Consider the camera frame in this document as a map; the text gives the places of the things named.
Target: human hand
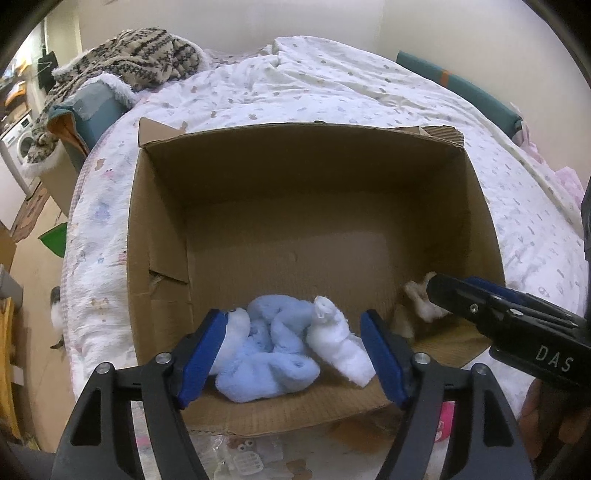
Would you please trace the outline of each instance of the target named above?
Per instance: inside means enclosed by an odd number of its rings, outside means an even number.
[[[561,442],[573,445],[580,440],[591,420],[591,407],[582,407],[582,404],[576,394],[554,390],[538,379],[532,382],[519,419],[519,429],[530,459],[538,457],[558,425]]]

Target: knitted blanket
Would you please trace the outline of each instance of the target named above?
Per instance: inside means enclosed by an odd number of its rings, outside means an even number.
[[[34,122],[35,143],[29,150],[27,163],[41,164],[57,145],[58,138],[47,131],[51,107],[66,100],[91,78],[112,73],[137,92],[197,73],[199,53],[197,46],[162,28],[140,28],[123,31],[65,67],[55,69],[56,84]]]

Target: patterned bedsheet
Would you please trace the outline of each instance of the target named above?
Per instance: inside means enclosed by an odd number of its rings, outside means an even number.
[[[135,365],[126,290],[129,198],[146,116],[187,132],[270,122],[451,125],[486,196],[508,286],[583,313],[587,264],[580,212],[546,166],[516,147],[475,107],[393,61],[314,37],[278,38],[239,59],[171,82],[124,115],[90,153],[68,225],[62,276],[74,393],[94,367]],[[514,411],[530,378],[490,359]],[[139,434],[140,449],[149,449]],[[369,478],[372,468],[355,478]]]

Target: wooden chair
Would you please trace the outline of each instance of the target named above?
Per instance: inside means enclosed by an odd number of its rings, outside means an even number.
[[[0,300],[0,419],[13,437],[21,440],[17,415],[12,397],[12,384],[24,384],[23,371],[11,364],[14,356],[12,344],[12,320],[14,302],[12,299]]]

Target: clear plastic packaging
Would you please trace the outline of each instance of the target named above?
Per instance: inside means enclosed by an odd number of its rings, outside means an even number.
[[[220,435],[211,440],[217,456],[214,480],[279,480],[293,477],[283,460],[283,445],[277,436],[241,438]]]

